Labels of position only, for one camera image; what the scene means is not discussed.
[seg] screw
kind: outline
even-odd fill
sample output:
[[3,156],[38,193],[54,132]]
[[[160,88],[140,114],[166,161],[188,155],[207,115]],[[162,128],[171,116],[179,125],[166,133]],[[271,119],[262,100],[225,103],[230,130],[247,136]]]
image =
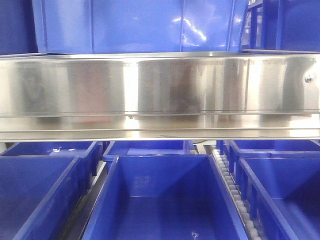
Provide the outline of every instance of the screw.
[[304,81],[305,81],[306,83],[310,83],[310,82],[312,82],[314,79],[315,79],[314,76],[308,75],[308,76],[306,76],[306,77],[304,78]]

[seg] empty bin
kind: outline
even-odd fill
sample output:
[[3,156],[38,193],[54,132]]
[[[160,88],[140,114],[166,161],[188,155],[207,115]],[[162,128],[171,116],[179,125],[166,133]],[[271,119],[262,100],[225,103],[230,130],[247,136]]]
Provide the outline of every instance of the empty bin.
[[229,140],[229,171],[235,170],[235,182],[239,184],[241,173],[239,158],[298,158],[320,157],[320,144],[315,140]]
[[241,195],[266,239],[320,239],[320,158],[241,158]]
[[81,173],[82,194],[91,187],[92,175],[97,175],[97,165],[101,158],[102,145],[97,141],[79,142],[20,142],[16,143],[0,156],[70,156],[79,157],[77,166]]
[[211,156],[122,156],[83,240],[247,240]]
[[0,157],[0,239],[52,240],[80,197],[73,157]]
[[114,141],[102,158],[110,169],[115,156],[119,155],[190,154],[190,150],[194,150],[191,140]]

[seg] stainless steel panel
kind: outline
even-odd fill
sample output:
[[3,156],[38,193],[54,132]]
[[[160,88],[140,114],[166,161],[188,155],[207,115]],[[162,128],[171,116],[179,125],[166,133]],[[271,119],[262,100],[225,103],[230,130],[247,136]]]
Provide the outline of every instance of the stainless steel panel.
[[0,118],[0,141],[316,139],[311,115],[177,115]]
[[0,59],[0,139],[320,137],[320,54],[232,54]]

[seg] blue storage tote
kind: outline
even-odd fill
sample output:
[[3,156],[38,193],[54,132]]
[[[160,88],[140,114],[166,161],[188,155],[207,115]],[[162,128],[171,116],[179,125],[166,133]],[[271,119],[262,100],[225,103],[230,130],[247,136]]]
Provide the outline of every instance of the blue storage tote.
[[115,156],[119,155],[190,154],[190,150],[194,149],[192,140],[113,141],[102,159],[110,169]]
[[36,53],[32,0],[0,0],[0,55]]
[[57,239],[80,192],[73,157],[0,157],[0,239]]
[[32,0],[40,52],[240,50],[248,0]]
[[320,158],[241,158],[241,197],[260,235],[320,239]]
[[239,158],[309,158],[320,157],[320,144],[315,140],[229,140],[229,172],[235,171],[235,182],[239,184]]
[[92,175],[97,175],[97,165],[102,155],[102,145],[97,141],[79,142],[20,142],[12,145],[0,156],[72,156],[79,157],[82,194],[91,187]]
[[247,240],[208,155],[121,156],[98,197],[83,240]]
[[256,0],[248,7],[243,49],[320,51],[320,1]]

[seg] metal frame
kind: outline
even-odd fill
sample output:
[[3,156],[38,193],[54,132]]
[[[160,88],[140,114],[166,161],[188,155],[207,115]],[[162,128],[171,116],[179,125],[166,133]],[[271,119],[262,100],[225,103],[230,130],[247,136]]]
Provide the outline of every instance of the metal frame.
[[0,141],[320,138],[320,54],[0,59]]

